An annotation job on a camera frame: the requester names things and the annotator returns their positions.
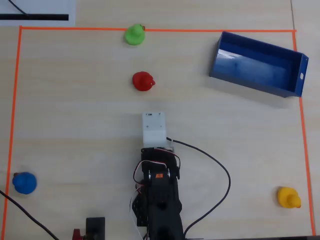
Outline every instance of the black component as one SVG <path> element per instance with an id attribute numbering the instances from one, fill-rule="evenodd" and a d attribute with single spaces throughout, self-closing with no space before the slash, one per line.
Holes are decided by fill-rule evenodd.
<path id="1" fill-rule="evenodd" d="M 38 220 L 36 220 L 33 216 L 30 215 L 30 213 L 27 212 L 19 203 L 17 203 L 15 200 L 13 200 L 11 197 L 9 197 L 7 194 L 5 194 L 3 191 L 0 190 L 0 194 L 3 195 L 6 199 L 8 199 L 10 202 L 12 202 L 14 205 L 16 205 L 25 215 L 27 215 L 28 218 L 30 218 L 35 224 L 37 224 L 39 227 L 41 227 L 43 230 L 45 230 L 54 240 L 59 240 L 48 228 L 46 228 L 42 223 L 40 223 Z"/>
<path id="2" fill-rule="evenodd" d="M 85 220 L 83 240 L 105 240 L 105 226 L 104 217 L 88 217 Z"/>
<path id="3" fill-rule="evenodd" d="M 148 228 L 150 240 L 184 240 L 177 180 L 180 174 L 175 156 L 154 148 L 143 148 L 141 160 L 162 162 L 166 167 L 147 161 L 141 164 L 143 186 L 141 194 L 132 203 L 137 225 Z"/>
<path id="4" fill-rule="evenodd" d="M 0 20 L 69 21 L 69 14 L 0 14 Z"/>
<path id="5" fill-rule="evenodd" d="M 226 175 L 228 176 L 228 180 L 229 180 L 229 184 L 228 184 L 228 188 L 226 190 L 225 195 L 223 196 L 223 198 L 216 204 L 213 206 L 213 208 L 211 208 L 209 211 L 207 211 L 203 216 L 199 217 L 197 220 L 195 220 L 193 223 L 191 223 L 184 231 L 183 233 L 183 238 L 186 238 L 187 232 L 189 231 L 190 228 L 192 228 L 195 224 L 197 224 L 198 222 L 200 222 L 202 219 L 204 219 L 206 216 L 208 216 L 213 210 L 216 209 L 216 207 L 218 207 L 227 197 L 230 187 L 231 187 L 231 178 L 230 178 L 230 174 L 228 172 L 228 170 L 217 160 L 215 159 L 213 156 L 211 156 L 210 154 L 206 153 L 205 151 L 201 150 L 200 148 L 197 148 L 196 146 L 192 146 L 190 144 L 184 143 L 182 141 L 177 141 L 177 140 L 172 140 L 171 138 L 167 137 L 166 138 L 168 141 L 173 141 L 174 143 L 177 144 L 182 144 L 185 145 L 189 148 L 195 149 L 197 151 L 199 151 L 200 153 L 203 153 L 204 155 L 206 155 L 207 157 L 211 158 L 213 161 L 215 161 L 217 164 L 220 165 L 220 167 L 223 168 L 223 170 L 225 171 Z"/>

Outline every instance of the green rubber duck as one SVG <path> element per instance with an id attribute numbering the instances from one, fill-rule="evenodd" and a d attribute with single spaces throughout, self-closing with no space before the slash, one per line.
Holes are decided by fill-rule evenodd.
<path id="1" fill-rule="evenodd" d="M 124 34 L 125 41 L 130 45 L 139 45 L 145 40 L 145 27 L 135 24 L 129 27 Z"/>

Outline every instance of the orange boundary line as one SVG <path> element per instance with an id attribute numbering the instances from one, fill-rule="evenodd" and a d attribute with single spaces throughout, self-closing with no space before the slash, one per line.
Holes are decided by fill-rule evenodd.
<path id="1" fill-rule="evenodd" d="M 15 128 L 15 113 L 16 113 L 16 99 L 17 99 L 17 86 L 18 86 L 18 73 L 19 73 L 19 61 L 20 61 L 20 50 L 21 50 L 21 38 L 22 30 L 82 30 L 82 31 L 125 31 L 126 28 L 115 28 L 115 27 L 34 27 L 34 26 L 20 26 L 18 34 L 18 44 L 15 60 L 15 74 L 14 74 L 14 85 L 13 85 L 13 99 L 12 99 L 12 112 L 11 112 L 11 127 L 10 127 L 10 142 L 9 142 L 9 153 L 8 153 L 8 166 L 6 173 L 6 186 L 5 193 L 9 194 L 10 186 L 10 172 L 14 142 L 14 128 Z M 220 33 L 223 31 L 234 32 L 234 33 L 292 33 L 293 50 L 297 51 L 296 42 L 296 29 L 161 29 L 161 28 L 149 28 L 146 32 L 175 32 L 175 33 Z M 312 189 L 311 189 L 311 178 L 310 178 L 310 167 L 307 147 L 307 135 L 304 118 L 304 108 L 302 97 L 299 98 L 300 115 L 301 115 L 301 127 L 303 136 L 304 156 L 305 156 L 305 168 L 307 177 L 308 187 L 308 200 L 309 200 L 309 211 L 310 211 L 310 222 L 312 235 L 316 235 L 316 228 L 314 222 L 313 212 L 313 201 L 312 201 Z M 5 240 L 6 220 L 7 220 L 8 200 L 4 199 L 4 210 L 2 219 L 2 232 L 1 240 Z"/>
<path id="2" fill-rule="evenodd" d="M 292 32 L 292 41 L 293 41 L 293 50 L 297 51 L 296 33 L 294 31 Z M 304 105 L 303 105 L 302 97 L 299 97 L 299 105 L 300 105 L 300 115 L 301 115 L 303 146 L 304 146 L 306 182 L 307 182 L 307 187 L 308 187 L 310 222 L 311 222 L 312 235 L 315 236 L 316 235 L 316 226 L 315 226 L 315 220 L 314 220 L 314 207 L 313 207 L 313 201 L 312 201 L 313 198 L 312 198 L 312 189 L 311 189 L 311 177 L 310 177 L 310 167 L 309 167 L 307 134 L 306 134 Z"/>
<path id="3" fill-rule="evenodd" d="M 9 194 L 12 149 L 13 149 L 13 143 L 14 143 L 15 113 L 16 113 L 16 99 L 17 99 L 17 84 L 18 84 L 18 72 L 19 72 L 19 61 L 20 61 L 21 35 L 22 35 L 22 27 L 20 26 L 19 27 L 19 37 L 18 37 L 18 46 L 17 46 L 17 50 L 16 50 L 16 59 L 15 59 L 15 74 L 14 74 L 13 98 L 12 98 L 8 167 L 6 170 L 5 194 L 7 194 L 7 195 Z M 8 208 L 8 199 L 5 198 L 4 199 L 4 209 L 3 209 L 3 219 L 2 219 L 1 240 L 5 240 L 7 208 Z"/>
<path id="4" fill-rule="evenodd" d="M 42 26 L 23 26 L 23 30 L 82 30 L 82 31 L 125 31 L 122 27 L 42 27 Z M 166 32 L 166 33 L 293 33 L 295 29 L 164 29 L 146 28 L 146 32 Z"/>

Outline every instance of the tabletop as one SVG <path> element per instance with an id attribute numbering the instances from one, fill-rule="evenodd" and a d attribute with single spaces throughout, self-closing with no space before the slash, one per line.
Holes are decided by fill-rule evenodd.
<path id="1" fill-rule="evenodd" d="M 303 91 L 308 148 L 298 98 L 281 98 L 208 76 L 219 31 L 149 31 L 141 46 L 131 47 L 123 42 L 123 31 L 24 29 L 7 175 L 19 29 L 4 27 L 1 189 L 15 172 L 34 173 L 38 186 L 32 194 L 22 196 L 11 184 L 9 194 L 62 240 L 71 239 L 74 228 L 84 229 L 87 217 L 105 217 L 107 239 L 139 239 L 128 204 L 135 188 L 132 173 L 143 147 L 141 113 L 162 111 L 168 137 L 213 155 L 231 175 L 226 200 L 191 228 L 188 238 L 316 234 L 320 195 L 312 192 L 311 214 L 305 151 L 312 188 L 317 189 L 320 36 L 313 27 L 313 18 L 318 17 L 313 9 L 319 3 L 177 0 L 170 6 L 143 0 L 78 1 L 76 25 L 125 28 L 140 22 L 149 29 L 241 29 L 237 34 L 288 49 L 294 49 L 291 32 L 245 29 L 295 28 L 297 50 L 310 58 Z M 156 82 L 148 92 L 138 92 L 131 84 L 132 75 L 140 71 L 149 72 Z M 201 153 L 174 147 L 181 158 L 178 184 L 186 228 L 223 197 L 228 178 Z M 279 207 L 275 196 L 280 186 L 297 189 L 302 207 Z M 50 239 L 10 202 L 0 211 L 6 226 L 2 239 Z"/>

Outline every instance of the yellow rubber duck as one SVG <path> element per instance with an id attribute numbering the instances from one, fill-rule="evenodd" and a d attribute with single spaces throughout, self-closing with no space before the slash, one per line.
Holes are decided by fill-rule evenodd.
<path id="1" fill-rule="evenodd" d="M 277 192 L 279 204 L 287 209 L 300 208 L 301 199 L 297 191 L 291 187 L 281 187 Z"/>

